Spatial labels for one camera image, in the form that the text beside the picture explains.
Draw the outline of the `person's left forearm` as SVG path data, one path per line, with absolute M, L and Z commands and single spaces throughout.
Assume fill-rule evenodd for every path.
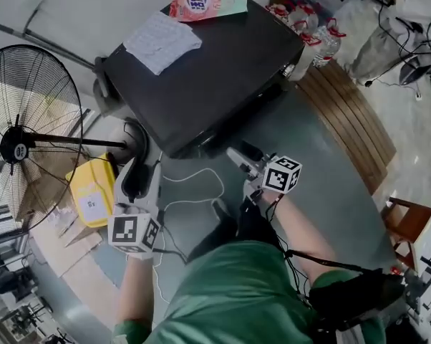
M 154 315 L 153 260 L 129 257 L 120 286 L 117 322 L 134 321 L 152 328 Z

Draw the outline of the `black chair base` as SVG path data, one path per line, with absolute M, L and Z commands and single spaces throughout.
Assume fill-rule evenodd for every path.
M 408 86 L 430 73 L 431 59 L 421 59 L 421 56 L 418 54 L 409 54 L 405 57 L 405 62 L 400 68 L 399 84 L 401 86 Z

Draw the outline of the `brown wooden stool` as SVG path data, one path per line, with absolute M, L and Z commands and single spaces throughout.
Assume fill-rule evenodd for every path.
M 431 208 L 390 196 L 380 215 L 397 259 L 419 273 L 420 245 L 431 224 Z

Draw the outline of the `black floor fan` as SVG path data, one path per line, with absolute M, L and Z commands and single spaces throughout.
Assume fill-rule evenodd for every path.
M 87 109 L 63 63 L 52 53 L 28 44 L 0 49 L 0 239 L 26 232 L 16 220 L 20 195 L 20 163 L 32 148 L 99 147 L 111 153 L 116 164 L 133 156 L 145 158 L 147 133 L 128 120 L 117 140 L 84 136 Z

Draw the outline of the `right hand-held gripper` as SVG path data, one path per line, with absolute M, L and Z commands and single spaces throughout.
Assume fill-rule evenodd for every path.
M 240 151 L 227 148 L 226 154 L 247 174 L 243 195 L 253 202 L 266 190 L 281 195 L 289 193 L 297 185 L 302 171 L 302 164 L 298 161 L 288 156 L 274 156 L 270 159 L 260 148 L 246 141 L 240 143 Z M 264 162 L 265 165 L 256 167 L 254 162 Z

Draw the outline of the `yellow plastic case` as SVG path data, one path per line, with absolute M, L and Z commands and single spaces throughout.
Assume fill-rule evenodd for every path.
M 107 226 L 114 204 L 114 185 L 119 174 L 115 158 L 104 153 L 66 174 L 81 221 L 97 229 Z

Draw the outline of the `person's left hand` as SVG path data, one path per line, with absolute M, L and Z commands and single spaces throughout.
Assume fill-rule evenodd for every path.
M 152 262 L 152 252 L 131 252 L 127 253 L 126 260 L 128 262 L 139 263 L 139 262 Z

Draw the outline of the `cluster of plastic water bottles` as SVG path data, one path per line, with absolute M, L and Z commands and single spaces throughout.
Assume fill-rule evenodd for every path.
M 302 79 L 310 67 L 319 68 L 329 64 L 347 36 L 339 29 L 334 17 L 320 24 L 316 9 L 311 4 L 287 1 L 267 5 L 266 10 L 297 34 L 304 44 L 295 69 L 288 78 L 292 82 Z

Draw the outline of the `pink detergent bag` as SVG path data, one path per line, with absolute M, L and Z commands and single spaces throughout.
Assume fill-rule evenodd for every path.
M 248 0 L 172 0 L 168 15 L 179 22 L 197 22 L 248 11 Z

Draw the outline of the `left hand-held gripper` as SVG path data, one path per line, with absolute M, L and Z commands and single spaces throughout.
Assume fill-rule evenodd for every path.
M 125 254 L 152 254 L 161 230 L 159 220 L 162 163 L 148 167 L 147 187 L 139 196 L 139 160 L 122 168 L 114 185 L 113 214 L 107 220 L 108 243 Z

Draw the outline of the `person's black trousers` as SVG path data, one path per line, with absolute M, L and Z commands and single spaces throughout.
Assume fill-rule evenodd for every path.
M 241 204 L 238 219 L 231 216 L 218 221 L 217 227 L 191 251 L 188 263 L 225 244 L 246 241 L 263 242 L 281 248 L 275 229 L 261 215 L 259 207 L 249 199 Z

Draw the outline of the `person's green shirt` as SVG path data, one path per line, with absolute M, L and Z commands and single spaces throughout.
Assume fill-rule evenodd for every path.
M 316 320 L 276 247 L 232 242 L 189 264 L 154 329 L 122 321 L 112 344 L 314 344 Z

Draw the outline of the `person's grey shoe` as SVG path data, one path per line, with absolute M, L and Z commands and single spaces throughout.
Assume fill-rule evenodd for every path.
M 219 221 L 222 221 L 225 218 L 231 217 L 226 204 L 220 198 L 216 198 L 211 201 L 211 208 L 215 214 L 215 217 Z

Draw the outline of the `person's right forearm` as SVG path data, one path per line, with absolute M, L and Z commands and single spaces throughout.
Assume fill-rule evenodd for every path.
M 320 259 L 334 261 L 336 254 L 313 223 L 294 205 L 287 196 L 266 190 L 263 200 L 272 204 L 278 197 L 274 212 L 286 233 L 289 248 Z

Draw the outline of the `black washing machine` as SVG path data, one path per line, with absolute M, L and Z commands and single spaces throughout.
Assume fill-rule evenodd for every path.
M 193 22 L 201 47 L 158 76 L 119 46 L 105 74 L 158 147 L 170 156 L 200 133 L 229 133 L 297 63 L 297 34 L 254 1 L 241 14 Z

